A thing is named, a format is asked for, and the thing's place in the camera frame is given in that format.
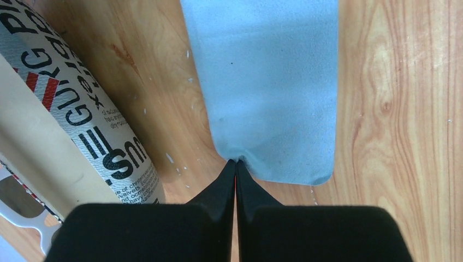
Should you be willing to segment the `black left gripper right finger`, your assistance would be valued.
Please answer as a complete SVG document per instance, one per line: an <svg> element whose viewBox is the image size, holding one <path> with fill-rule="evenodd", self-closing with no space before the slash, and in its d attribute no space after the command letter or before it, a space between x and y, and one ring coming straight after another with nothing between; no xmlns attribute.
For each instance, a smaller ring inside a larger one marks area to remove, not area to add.
<svg viewBox="0 0 463 262"><path fill-rule="evenodd" d="M235 168L241 261L411 261L392 216L374 206L287 206Z"/></svg>

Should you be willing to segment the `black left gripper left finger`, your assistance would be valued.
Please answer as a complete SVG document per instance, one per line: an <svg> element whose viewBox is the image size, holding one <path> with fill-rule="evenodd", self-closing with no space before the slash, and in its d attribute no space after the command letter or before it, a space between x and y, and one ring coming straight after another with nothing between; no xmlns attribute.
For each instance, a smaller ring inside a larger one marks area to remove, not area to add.
<svg viewBox="0 0 463 262"><path fill-rule="evenodd" d="M64 221L46 261L229 261L234 161L185 204L84 204Z"/></svg>

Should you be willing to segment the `light blue cleaning cloth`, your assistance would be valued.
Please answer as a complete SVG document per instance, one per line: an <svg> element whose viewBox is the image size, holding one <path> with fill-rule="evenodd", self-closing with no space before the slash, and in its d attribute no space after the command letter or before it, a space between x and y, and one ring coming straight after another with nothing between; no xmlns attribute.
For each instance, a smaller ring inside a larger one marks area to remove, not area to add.
<svg viewBox="0 0 463 262"><path fill-rule="evenodd" d="M182 1L212 141L264 181L334 171L338 1Z"/></svg>

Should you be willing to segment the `flag pattern glasses case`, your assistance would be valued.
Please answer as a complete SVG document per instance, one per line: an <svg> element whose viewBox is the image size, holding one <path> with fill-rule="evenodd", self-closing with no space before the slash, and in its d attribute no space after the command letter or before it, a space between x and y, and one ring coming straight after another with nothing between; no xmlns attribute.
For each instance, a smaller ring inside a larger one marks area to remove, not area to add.
<svg viewBox="0 0 463 262"><path fill-rule="evenodd" d="M60 219L165 201L153 162L90 71L23 1L1 1L1 159Z"/></svg>

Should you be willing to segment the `white frame sunglasses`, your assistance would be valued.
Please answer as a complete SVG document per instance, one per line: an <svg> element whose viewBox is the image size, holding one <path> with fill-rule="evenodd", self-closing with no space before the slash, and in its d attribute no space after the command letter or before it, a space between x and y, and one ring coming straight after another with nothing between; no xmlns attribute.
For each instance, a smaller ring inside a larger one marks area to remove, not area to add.
<svg viewBox="0 0 463 262"><path fill-rule="evenodd" d="M37 231L44 254L61 227L61 222L6 168L1 168L1 216L17 227Z"/></svg>

